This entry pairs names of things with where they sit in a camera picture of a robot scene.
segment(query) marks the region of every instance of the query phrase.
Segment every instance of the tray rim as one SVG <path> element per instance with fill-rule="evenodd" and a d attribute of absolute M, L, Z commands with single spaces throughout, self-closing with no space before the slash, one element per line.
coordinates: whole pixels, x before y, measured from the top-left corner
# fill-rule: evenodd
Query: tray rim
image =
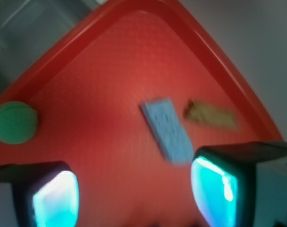
<path fill-rule="evenodd" d="M 116 20 L 138 10 L 161 17 L 177 33 L 261 140 L 283 140 L 265 107 L 240 72 L 178 0 L 108 0 L 68 32 L 5 90 L 0 95 L 0 104 L 7 101 L 27 102 Z"/>

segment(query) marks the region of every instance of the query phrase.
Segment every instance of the brown object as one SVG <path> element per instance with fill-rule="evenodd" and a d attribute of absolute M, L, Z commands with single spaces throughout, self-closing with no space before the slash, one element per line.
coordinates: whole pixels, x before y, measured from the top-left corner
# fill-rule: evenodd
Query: brown object
<path fill-rule="evenodd" d="M 200 101 L 189 101 L 184 117 L 187 120 L 214 127 L 237 128 L 237 120 L 232 111 Z"/>

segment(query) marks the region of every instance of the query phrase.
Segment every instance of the glowing blue light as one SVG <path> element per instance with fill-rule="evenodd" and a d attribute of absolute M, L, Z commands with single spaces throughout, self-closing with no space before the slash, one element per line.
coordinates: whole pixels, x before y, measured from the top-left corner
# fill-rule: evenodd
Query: glowing blue light
<path fill-rule="evenodd" d="M 73 227 L 79 210 L 77 177 L 62 171 L 34 196 L 33 207 L 37 227 Z"/>
<path fill-rule="evenodd" d="M 236 225 L 237 179 L 204 157 L 191 166 L 196 204 L 211 227 Z"/>

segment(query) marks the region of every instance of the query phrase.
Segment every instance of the green ball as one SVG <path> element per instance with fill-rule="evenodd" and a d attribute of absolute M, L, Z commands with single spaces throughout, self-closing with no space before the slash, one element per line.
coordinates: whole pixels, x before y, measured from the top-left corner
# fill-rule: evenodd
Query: green ball
<path fill-rule="evenodd" d="M 36 133 L 37 111 L 22 102 L 7 102 L 0 105 L 0 141 L 21 144 Z"/>

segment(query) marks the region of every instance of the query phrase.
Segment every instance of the light blue object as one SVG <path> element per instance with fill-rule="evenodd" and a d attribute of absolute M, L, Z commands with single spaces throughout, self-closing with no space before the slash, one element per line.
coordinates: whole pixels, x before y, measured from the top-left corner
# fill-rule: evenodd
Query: light blue object
<path fill-rule="evenodd" d="M 169 99 L 144 103 L 141 109 L 164 156 L 174 164 L 191 163 L 194 158 L 191 140 L 181 126 Z"/>
<path fill-rule="evenodd" d="M 71 171 L 62 171 L 33 196 L 37 227 L 74 227 L 78 219 L 79 188 Z"/>
<path fill-rule="evenodd" d="M 196 204 L 211 227 L 236 226 L 238 181 L 205 157 L 191 166 L 191 186 Z"/>

